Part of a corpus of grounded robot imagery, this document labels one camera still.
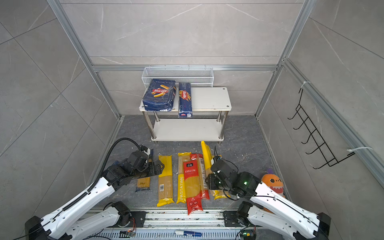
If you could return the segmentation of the blue Barilla spaghetti bag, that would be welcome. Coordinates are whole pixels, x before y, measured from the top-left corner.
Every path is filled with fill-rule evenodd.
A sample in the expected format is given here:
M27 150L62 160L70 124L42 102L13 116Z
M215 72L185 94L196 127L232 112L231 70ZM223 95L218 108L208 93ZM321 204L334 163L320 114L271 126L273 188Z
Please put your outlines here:
M191 118L192 108L192 88L190 83L179 83L179 118Z

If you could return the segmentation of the blue Barilla pasta box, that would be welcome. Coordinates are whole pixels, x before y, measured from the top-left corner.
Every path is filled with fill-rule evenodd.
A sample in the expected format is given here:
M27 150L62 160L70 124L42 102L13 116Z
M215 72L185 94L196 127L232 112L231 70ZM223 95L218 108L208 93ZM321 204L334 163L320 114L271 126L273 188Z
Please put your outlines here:
M176 81L152 79L142 102L145 111L170 112L176 96Z

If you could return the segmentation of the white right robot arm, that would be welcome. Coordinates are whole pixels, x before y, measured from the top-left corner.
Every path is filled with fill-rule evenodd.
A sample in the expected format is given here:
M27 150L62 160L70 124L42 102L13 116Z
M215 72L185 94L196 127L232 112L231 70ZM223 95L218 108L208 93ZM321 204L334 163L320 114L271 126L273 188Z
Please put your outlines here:
M244 199L236 216L245 227L261 226L287 240L327 240L331 218L315 214L276 193L261 179L248 172L239 172L235 165L222 158L213 158L211 173L206 178L210 190L223 191L233 201Z

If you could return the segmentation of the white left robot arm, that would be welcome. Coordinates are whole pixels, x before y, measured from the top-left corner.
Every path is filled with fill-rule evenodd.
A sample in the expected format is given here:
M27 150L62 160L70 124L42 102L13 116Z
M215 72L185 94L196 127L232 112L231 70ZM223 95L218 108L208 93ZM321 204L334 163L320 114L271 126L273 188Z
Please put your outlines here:
M122 161L107 166L109 157L122 141L133 143L137 150ZM82 216L132 180L161 175L165 165L152 160L152 150L130 138L116 140L108 150L96 180L62 207L42 218L33 216L25 223L26 240L82 240L98 230L133 222L130 209L121 201L111 203L102 212L82 219Z

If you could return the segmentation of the red label spaghetti bag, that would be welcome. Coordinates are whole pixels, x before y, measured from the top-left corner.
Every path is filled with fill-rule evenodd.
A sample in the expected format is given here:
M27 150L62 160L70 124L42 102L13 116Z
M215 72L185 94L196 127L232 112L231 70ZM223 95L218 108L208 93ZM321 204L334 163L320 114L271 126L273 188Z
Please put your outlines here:
M196 160L199 168L199 180L201 186L201 196L203 200L209 200L210 194L206 183L206 170L202 154L190 154L191 160Z

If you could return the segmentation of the red spaghetti bag with window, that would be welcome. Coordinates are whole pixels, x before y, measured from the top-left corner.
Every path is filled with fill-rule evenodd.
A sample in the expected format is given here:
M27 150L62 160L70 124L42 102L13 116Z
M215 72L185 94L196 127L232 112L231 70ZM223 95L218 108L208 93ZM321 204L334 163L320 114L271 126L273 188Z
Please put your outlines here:
M197 160L190 160L184 163L184 178L188 215L193 212L203 211Z

